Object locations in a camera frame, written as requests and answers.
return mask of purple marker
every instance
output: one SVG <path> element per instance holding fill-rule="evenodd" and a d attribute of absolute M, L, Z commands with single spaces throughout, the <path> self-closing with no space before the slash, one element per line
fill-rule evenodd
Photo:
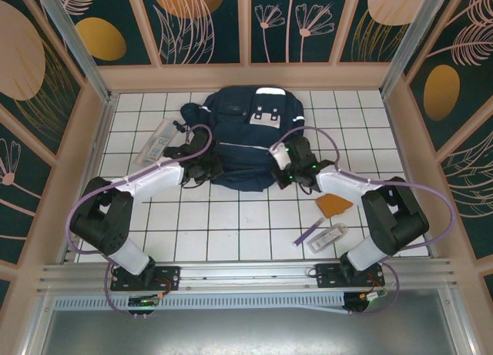
<path fill-rule="evenodd" d="M 301 236 L 297 238 L 296 241 L 293 242 L 293 246 L 299 246 L 308 236 L 315 231 L 326 219 L 321 217 L 318 219 L 315 224 L 313 224 L 310 228 L 308 228 Z"/>

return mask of orange sponge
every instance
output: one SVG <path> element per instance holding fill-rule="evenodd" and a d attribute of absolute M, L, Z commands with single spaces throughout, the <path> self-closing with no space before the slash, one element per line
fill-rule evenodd
<path fill-rule="evenodd" d="M 327 219 L 334 215 L 342 214 L 353 206 L 353 203 L 350 203 L 346 199 L 331 194 L 319 197 L 315 200 L 315 203 Z"/>

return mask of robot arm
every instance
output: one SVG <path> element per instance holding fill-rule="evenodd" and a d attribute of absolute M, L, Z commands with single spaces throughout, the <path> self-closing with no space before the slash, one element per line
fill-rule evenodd
<path fill-rule="evenodd" d="M 165 157 L 157 164 L 194 154 L 204 148 L 207 140 L 207 132 L 198 130 L 190 144 L 166 149 Z M 156 164 L 113 181 L 100 177 L 92 179 L 84 194 L 111 183 L 126 182 L 89 198 L 75 211 L 70 223 L 74 234 L 133 276 L 140 276 L 145 286 L 153 278 L 155 262 L 128 238 L 132 208 L 168 187 L 185 184 L 192 178 L 201 183 L 223 172 L 219 158 L 212 154 L 211 148 L 195 159 L 154 168 Z M 102 209 L 104 207 L 108 207 L 106 212 Z"/>
<path fill-rule="evenodd" d="M 158 163 L 196 153 L 206 141 L 207 134 L 198 132 L 189 145 L 166 149 L 165 158 Z M 297 182 L 363 206 L 370 235 L 340 258 L 341 272 L 348 281 L 385 256 L 394 255 L 428 230 L 426 217 L 406 187 L 362 182 L 356 180 L 353 173 L 337 170 L 329 160 L 318 162 L 308 140 L 301 136 L 279 144 L 271 153 L 278 164 L 273 174 L 281 189 Z M 219 158 L 209 149 L 195 159 L 153 171 L 145 168 L 130 177 L 115 179 L 113 183 L 121 180 L 126 183 L 84 202 L 76 210 L 70 229 L 147 286 L 153 279 L 155 262 L 128 238 L 133 206 L 167 187 L 187 183 L 192 178 L 201 183 L 221 173 Z M 94 178 L 85 194 L 110 183 Z M 101 210 L 102 206 L 109 206 L 106 213 Z M 397 206 L 397 211 L 391 212 L 389 206 Z"/>
<path fill-rule="evenodd" d="M 294 137 L 270 152 L 278 164 L 274 176 L 281 189 L 297 182 L 363 207 L 370 235 L 340 258 L 348 281 L 428 231 L 426 216 L 409 188 L 363 182 L 357 174 L 336 169 L 329 160 L 318 162 L 304 137 Z M 392 180 L 404 182 L 398 177 Z M 397 210 L 392 212 L 389 206 Z"/>

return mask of white grid tile floor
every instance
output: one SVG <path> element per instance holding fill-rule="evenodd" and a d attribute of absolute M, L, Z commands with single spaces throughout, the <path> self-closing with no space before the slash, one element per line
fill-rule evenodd
<path fill-rule="evenodd" d="M 404 177 L 379 91 L 292 92 L 304 105 L 306 125 L 334 137 L 341 149 L 341 166 L 373 179 Z M 137 170 L 132 161 L 161 119 L 180 119 L 183 104 L 202 104 L 210 93 L 120 95 L 100 175 L 114 179 Z M 317 158 L 335 158 L 333 146 L 320 133 L 305 131 L 304 135 Z M 184 137 L 177 136 L 172 146 L 183 142 Z M 319 196 L 306 195 L 295 185 L 283 191 L 273 185 L 262 193 L 237 192 L 209 182 L 196 189 L 176 186 L 134 207 L 129 238 L 162 263 L 337 258 L 368 235 L 362 208 L 353 206 L 318 229 L 335 223 L 345 223 L 350 229 L 322 253 L 312 254 L 306 242 L 293 247 L 293 241 L 322 216 L 314 202 Z M 93 250 L 87 243 L 82 248 Z M 428 250 L 421 247 L 398 255 L 428 256 Z M 84 255 L 76 261 L 105 260 Z"/>

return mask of backpack zipper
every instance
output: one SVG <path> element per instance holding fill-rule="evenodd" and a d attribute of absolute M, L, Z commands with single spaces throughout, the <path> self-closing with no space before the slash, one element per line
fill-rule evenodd
<path fill-rule="evenodd" d="M 219 144 L 225 145 L 225 146 L 243 147 L 243 148 L 248 148 L 248 149 L 263 149 L 265 151 L 269 151 L 269 149 L 267 147 L 261 147 L 261 146 L 237 145 L 234 143 L 225 143 L 225 142 L 219 142 Z"/>

